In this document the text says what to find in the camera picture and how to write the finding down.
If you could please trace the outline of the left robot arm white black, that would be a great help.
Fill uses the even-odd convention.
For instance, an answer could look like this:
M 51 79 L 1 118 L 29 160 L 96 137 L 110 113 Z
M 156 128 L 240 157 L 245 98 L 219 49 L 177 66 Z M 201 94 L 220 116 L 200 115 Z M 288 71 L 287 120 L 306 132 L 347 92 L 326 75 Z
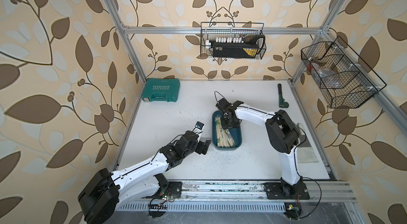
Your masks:
M 160 198 L 168 187 L 164 173 L 192 153 L 206 154 L 211 140 L 201 141 L 201 130 L 177 136 L 154 156 L 123 170 L 96 172 L 78 195 L 84 221 L 102 224 L 121 206 L 145 197 Z

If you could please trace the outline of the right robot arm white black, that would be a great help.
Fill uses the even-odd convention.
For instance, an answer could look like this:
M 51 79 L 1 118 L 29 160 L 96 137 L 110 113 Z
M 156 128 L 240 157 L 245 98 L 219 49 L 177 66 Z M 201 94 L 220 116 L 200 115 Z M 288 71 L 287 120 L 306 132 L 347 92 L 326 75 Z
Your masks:
M 224 129 L 237 128 L 243 120 L 264 128 L 271 146 L 279 153 L 282 183 L 291 187 L 299 183 L 295 154 L 301 133 L 286 111 L 268 112 L 245 106 L 242 101 L 230 103 L 225 98 L 217 101 L 216 107 L 223 114 L 220 122 Z

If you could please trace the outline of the teal plastic storage box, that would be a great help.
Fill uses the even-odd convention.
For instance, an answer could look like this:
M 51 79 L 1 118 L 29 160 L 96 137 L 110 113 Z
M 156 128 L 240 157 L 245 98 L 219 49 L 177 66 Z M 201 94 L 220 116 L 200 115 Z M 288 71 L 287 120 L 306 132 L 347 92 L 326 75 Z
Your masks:
M 241 128 L 223 129 L 220 111 L 212 115 L 212 143 L 220 151 L 234 151 L 242 144 Z

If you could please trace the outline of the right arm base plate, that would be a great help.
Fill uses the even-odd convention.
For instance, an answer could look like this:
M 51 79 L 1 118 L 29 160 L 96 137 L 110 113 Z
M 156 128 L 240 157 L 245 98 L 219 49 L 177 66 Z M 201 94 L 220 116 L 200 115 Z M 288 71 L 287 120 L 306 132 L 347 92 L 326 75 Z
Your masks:
M 309 200 L 310 196 L 306 184 L 299 180 L 290 185 L 284 180 L 280 182 L 267 182 L 263 185 L 269 200 Z

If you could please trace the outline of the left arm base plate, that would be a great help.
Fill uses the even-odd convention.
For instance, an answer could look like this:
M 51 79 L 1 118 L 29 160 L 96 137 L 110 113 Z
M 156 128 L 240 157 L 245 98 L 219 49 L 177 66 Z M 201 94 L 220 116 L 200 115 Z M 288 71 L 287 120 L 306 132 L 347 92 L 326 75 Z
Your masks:
M 181 198 L 182 182 L 167 182 L 164 184 L 159 183 L 158 185 L 159 185 L 158 190 L 152 196 L 149 196 L 149 198 L 152 199 L 169 198 L 171 200 Z

